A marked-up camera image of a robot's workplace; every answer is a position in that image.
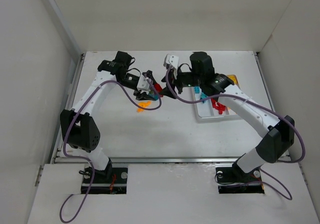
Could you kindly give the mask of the orange half round brick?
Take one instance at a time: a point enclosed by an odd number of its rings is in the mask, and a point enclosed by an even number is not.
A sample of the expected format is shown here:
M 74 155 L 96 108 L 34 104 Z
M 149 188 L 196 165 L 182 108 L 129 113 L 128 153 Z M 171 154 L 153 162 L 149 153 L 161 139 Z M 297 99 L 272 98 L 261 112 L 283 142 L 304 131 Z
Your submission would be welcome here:
M 140 106 L 140 109 L 143 109 L 143 108 L 148 108 L 150 105 L 151 105 L 151 101 L 143 101 L 143 102 L 140 102 L 139 103 L 139 106 Z

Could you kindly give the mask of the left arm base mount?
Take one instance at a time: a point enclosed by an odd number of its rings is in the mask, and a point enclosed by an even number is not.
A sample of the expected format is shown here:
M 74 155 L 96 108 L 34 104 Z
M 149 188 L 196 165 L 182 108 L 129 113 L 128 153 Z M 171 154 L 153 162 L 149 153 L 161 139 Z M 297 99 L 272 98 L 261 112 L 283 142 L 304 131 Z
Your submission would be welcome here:
M 82 175 L 82 184 L 80 191 L 85 194 L 89 189 L 92 169 L 86 167 L 78 172 Z M 98 195 L 122 195 L 127 193 L 128 168 L 115 167 L 112 169 L 110 177 L 105 177 L 98 172 L 95 173 L 93 183 L 89 189 L 89 194 Z

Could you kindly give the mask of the teal and red square brick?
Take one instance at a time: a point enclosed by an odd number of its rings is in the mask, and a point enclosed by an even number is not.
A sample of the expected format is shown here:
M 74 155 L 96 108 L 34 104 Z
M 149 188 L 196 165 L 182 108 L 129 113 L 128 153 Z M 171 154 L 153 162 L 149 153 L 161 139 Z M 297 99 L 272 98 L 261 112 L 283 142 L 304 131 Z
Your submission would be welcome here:
M 202 92 L 200 87 L 198 87 L 198 86 L 194 87 L 193 90 L 194 90 L 195 94 L 201 94 L 201 92 Z

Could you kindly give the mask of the teal long brick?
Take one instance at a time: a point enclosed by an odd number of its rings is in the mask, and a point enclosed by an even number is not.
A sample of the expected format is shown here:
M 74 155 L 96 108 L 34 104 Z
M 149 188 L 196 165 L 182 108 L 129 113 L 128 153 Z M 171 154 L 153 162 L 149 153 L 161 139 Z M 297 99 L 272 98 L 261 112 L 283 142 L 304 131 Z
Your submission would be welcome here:
M 157 94 L 155 94 L 155 93 L 149 93 L 148 94 L 154 101 L 157 101 L 158 99 L 159 99 L 159 97 L 158 97 L 158 95 Z

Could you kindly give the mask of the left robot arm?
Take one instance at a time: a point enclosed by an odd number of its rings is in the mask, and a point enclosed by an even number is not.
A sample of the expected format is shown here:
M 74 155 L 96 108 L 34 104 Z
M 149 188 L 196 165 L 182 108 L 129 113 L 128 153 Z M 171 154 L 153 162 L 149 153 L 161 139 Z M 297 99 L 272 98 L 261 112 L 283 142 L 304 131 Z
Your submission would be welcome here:
M 92 173 L 105 178 L 111 175 L 112 162 L 99 146 L 101 133 L 94 120 L 102 104 L 116 86 L 122 90 L 133 90 L 137 100 L 153 101 L 149 92 L 157 92 L 152 71 L 138 76 L 130 73 L 134 61 L 134 57 L 123 51 L 118 51 L 112 61 L 103 60 L 83 97 L 71 109 L 64 109 L 60 114 L 63 154 L 73 157 L 67 153 L 67 146 L 70 146 L 76 151 L 77 158 L 88 161 Z

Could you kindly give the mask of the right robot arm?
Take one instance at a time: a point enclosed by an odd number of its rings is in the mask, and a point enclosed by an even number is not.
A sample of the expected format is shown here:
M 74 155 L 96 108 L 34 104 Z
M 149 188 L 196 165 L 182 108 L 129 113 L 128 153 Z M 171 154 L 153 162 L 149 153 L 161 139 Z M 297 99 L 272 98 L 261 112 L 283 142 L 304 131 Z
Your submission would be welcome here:
M 215 71 L 206 52 L 194 52 L 189 59 L 191 67 L 183 72 L 177 56 L 165 57 L 166 87 L 162 95 L 176 99 L 185 87 L 198 86 L 206 96 L 230 108 L 256 130 L 261 141 L 233 163 L 235 175 L 244 176 L 265 163 L 275 163 L 294 143 L 294 120 L 290 116 L 278 117 L 254 102 L 229 77 Z

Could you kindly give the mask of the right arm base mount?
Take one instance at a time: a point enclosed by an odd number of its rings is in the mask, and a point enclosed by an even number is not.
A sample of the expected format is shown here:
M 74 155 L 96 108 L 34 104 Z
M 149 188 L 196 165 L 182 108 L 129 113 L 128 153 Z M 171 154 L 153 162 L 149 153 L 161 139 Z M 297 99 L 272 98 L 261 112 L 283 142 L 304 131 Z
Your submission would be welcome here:
M 264 194 L 259 168 L 249 173 L 238 173 L 232 167 L 216 167 L 215 181 L 219 194 Z

